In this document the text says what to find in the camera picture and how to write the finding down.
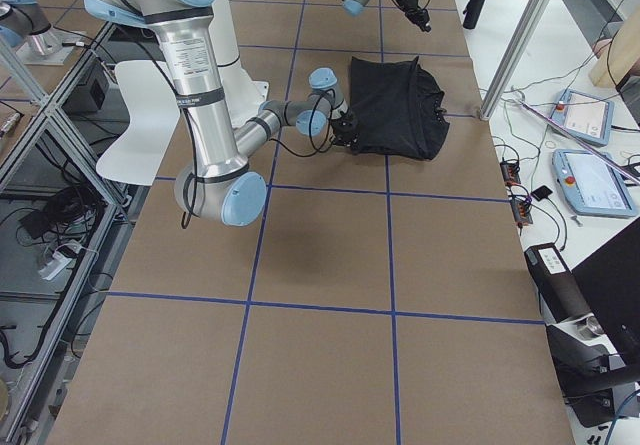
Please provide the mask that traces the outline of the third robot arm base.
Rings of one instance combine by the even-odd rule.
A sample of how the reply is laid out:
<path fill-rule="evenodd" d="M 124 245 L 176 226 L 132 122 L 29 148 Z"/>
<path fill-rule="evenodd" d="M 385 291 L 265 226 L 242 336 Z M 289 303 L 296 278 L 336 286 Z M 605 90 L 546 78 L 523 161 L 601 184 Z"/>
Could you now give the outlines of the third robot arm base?
<path fill-rule="evenodd" d="M 71 53 L 37 0 L 1 0 L 1 37 L 27 65 L 62 66 Z"/>

